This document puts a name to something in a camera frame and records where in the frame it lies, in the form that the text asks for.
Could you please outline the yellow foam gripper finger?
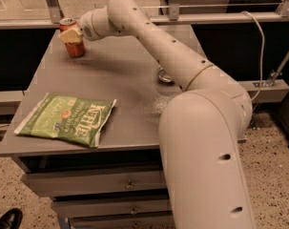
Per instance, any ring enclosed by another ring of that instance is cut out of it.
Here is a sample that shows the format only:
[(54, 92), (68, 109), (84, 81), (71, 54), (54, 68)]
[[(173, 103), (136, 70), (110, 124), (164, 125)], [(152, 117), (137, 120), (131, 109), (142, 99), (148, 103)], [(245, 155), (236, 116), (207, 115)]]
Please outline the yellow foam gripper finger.
[(68, 28), (59, 34), (60, 40), (65, 44), (80, 43), (82, 41), (82, 32), (77, 26)]

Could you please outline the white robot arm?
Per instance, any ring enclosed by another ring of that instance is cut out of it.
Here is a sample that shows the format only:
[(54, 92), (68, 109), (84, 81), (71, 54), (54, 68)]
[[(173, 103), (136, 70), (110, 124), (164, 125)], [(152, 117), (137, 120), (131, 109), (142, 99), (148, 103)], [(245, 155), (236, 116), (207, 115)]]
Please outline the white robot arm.
[(230, 75), (153, 24), (134, 0), (110, 0), (61, 32), (65, 43), (132, 35), (181, 93), (158, 139), (176, 229), (257, 229), (237, 142), (252, 100)]

